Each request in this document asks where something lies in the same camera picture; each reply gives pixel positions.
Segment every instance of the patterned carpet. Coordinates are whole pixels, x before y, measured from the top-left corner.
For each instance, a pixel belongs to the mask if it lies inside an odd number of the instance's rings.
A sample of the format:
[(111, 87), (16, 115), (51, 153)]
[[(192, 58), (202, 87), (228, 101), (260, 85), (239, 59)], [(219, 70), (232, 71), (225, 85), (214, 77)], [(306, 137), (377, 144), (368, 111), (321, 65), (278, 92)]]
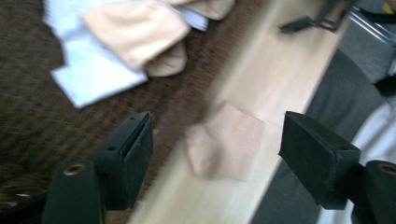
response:
[[(263, 2), (236, 1), (224, 21), (211, 21), (205, 33), (193, 30), (186, 38), (189, 61), (180, 74), (152, 78), (98, 104), (75, 109), (50, 76), (50, 70), (64, 60), (58, 40), (41, 20), (41, 1), (2, 0), (0, 211), (46, 192), (57, 167), (92, 159), (125, 118), (149, 110), (157, 132), (144, 194), (185, 127), (205, 113), (208, 86)], [(107, 221), (125, 222), (130, 213), (109, 213)]]

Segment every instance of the white cloth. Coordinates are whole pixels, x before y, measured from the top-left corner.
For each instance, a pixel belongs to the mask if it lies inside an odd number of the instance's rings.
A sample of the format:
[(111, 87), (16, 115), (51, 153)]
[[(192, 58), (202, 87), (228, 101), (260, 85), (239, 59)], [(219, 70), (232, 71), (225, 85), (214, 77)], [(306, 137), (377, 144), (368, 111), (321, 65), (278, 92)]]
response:
[[(384, 103), (364, 121), (352, 144), (361, 150), (361, 164), (372, 160), (396, 163), (396, 108)], [(353, 203), (343, 211), (321, 209), (317, 224), (351, 224)]]
[[(143, 71), (128, 68), (113, 52), (102, 47), (81, 16), (95, 7), (120, 0), (45, 0), (44, 18), (61, 41), (65, 66), (51, 71), (74, 107), (82, 108), (147, 81)], [(205, 31), (208, 19), (177, 7), (192, 27)]]

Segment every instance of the folded fabric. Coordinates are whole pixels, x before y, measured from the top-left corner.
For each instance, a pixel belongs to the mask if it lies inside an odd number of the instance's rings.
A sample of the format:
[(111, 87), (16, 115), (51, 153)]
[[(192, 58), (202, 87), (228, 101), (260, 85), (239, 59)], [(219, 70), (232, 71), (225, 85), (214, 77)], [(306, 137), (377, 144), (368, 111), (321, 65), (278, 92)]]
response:
[(147, 80), (133, 71), (88, 30), (80, 16), (114, 0), (46, 0), (44, 22), (61, 41), (65, 66), (51, 71), (77, 108), (93, 104)]
[(183, 42), (178, 42), (166, 52), (145, 65), (150, 77), (168, 77), (181, 72), (187, 62), (186, 48)]
[(192, 170), (206, 178), (246, 180), (258, 151), (263, 122), (225, 103), (203, 124), (186, 130)]
[(120, 0), (44, 0), (43, 22), (59, 39), (66, 39), (84, 26), (81, 15), (102, 4)]
[(133, 70), (142, 69), (190, 30), (170, 5), (158, 0), (101, 5), (84, 14), (83, 20)]
[[(364, 121), (352, 144), (361, 150), (360, 163), (379, 160), (396, 163), (396, 108), (388, 103), (381, 105)], [(321, 209), (318, 224), (352, 223), (353, 203), (348, 201), (343, 211)]]
[(222, 20), (231, 11), (235, 0), (196, 0), (183, 6), (194, 10), (209, 19)]
[(67, 65), (51, 71), (55, 82), (76, 108), (147, 81), (142, 71), (131, 70), (110, 51), (95, 47), (93, 39), (94, 36), (86, 34), (84, 38), (81, 34), (63, 43)]

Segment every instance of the beige cloth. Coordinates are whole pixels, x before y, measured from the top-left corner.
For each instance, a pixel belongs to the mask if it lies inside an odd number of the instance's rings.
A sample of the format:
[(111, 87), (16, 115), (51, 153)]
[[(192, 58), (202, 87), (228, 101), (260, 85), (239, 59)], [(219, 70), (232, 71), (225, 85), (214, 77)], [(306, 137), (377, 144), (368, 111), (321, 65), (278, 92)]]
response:
[(184, 5), (209, 19), (222, 20), (231, 11), (235, 0), (196, 0)]
[(206, 178), (246, 180), (262, 128), (262, 121), (225, 103), (207, 122), (186, 130), (193, 171)]
[(149, 61), (145, 68), (150, 77), (168, 77), (181, 72), (186, 66), (186, 62), (186, 48), (184, 42), (180, 41)]
[(190, 26), (159, 0), (105, 4), (83, 16), (88, 28), (133, 70), (180, 41)]

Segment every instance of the wooden plank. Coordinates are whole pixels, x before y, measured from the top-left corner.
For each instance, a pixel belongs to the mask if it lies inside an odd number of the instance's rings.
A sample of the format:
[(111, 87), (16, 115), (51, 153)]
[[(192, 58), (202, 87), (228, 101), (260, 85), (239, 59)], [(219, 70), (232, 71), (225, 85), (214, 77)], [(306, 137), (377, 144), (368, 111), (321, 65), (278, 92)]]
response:
[(261, 146), (247, 181), (198, 177), (180, 141), (130, 223), (250, 221), (279, 162), (284, 113), (304, 112), (343, 33), (312, 28), (282, 35), (277, 27), (306, 13), (315, 17), (322, 4), (267, 0), (208, 93), (208, 111), (228, 101), (264, 121)]

